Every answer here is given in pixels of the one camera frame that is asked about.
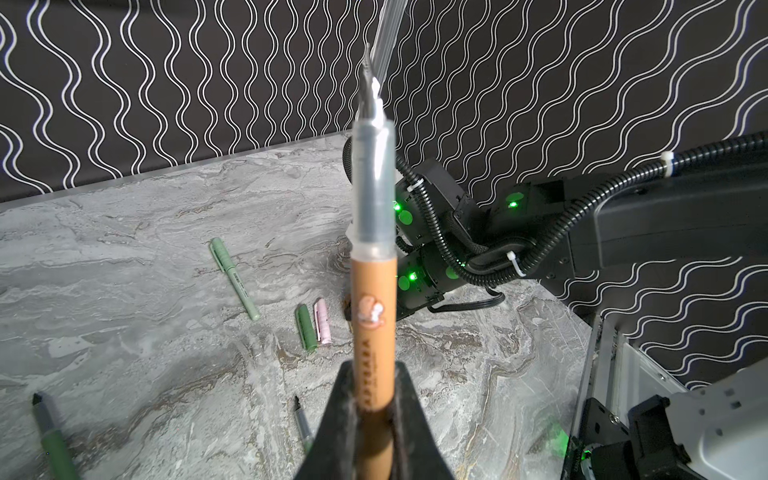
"pen nib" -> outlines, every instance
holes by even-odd
[[[376,80],[371,67],[371,48],[366,42],[365,51],[362,53],[360,73],[358,76],[360,92],[360,117],[375,118],[379,114],[379,81]]]

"black wavy patterned wall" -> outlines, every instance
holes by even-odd
[[[348,128],[380,0],[0,0],[0,201]]]
[[[480,205],[518,182],[621,171],[768,128],[768,2],[419,0],[389,69],[409,161]],[[768,355],[768,262],[670,260],[545,283],[618,319],[688,388]]]

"light green pen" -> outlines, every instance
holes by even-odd
[[[243,282],[240,281],[240,276],[237,275],[235,264],[230,258],[230,253],[227,252],[224,242],[222,242],[219,237],[212,238],[208,245],[208,249],[214,255],[214,259],[219,268],[221,268],[221,271],[225,272],[230,278],[230,282],[232,282],[232,286],[235,287],[235,292],[237,292],[240,301],[243,302],[243,306],[248,312],[250,319],[258,320],[261,314],[259,313],[259,310],[256,310],[256,306],[253,305],[253,301],[248,296],[248,292],[245,291],[245,286],[243,286]]]

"marble table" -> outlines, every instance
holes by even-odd
[[[291,399],[316,429],[352,355],[343,141],[1,205],[0,478],[48,478],[37,391],[83,478],[292,478],[303,452]],[[398,357],[456,478],[559,478],[589,328],[536,282],[502,290],[494,309],[400,322]],[[483,295],[467,286],[450,300]],[[333,345],[307,354],[293,310],[318,297]]]

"cable tie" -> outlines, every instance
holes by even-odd
[[[672,163],[672,160],[674,160],[673,151],[666,150],[661,152],[661,161],[667,165],[667,169],[664,171],[664,178],[669,178],[674,173],[674,164]]]
[[[421,184],[423,184],[423,183],[424,183],[424,177],[421,177],[421,178],[419,178],[419,181],[418,181],[418,182],[416,182],[416,183],[415,183],[415,184],[413,184],[413,185],[409,185],[409,186],[408,186],[408,188],[406,188],[406,190],[407,190],[407,191],[408,191],[408,193],[410,194],[411,192],[413,192],[413,190],[414,190],[415,188],[417,188],[419,185],[421,185]]]
[[[518,276],[520,278],[524,277],[525,273],[523,273],[523,271],[520,270],[520,266],[518,265],[518,256],[515,255],[515,252],[513,252],[512,250],[509,250],[507,252],[507,258],[509,258],[509,260],[512,262],[512,266],[515,267],[515,272],[518,273]]]

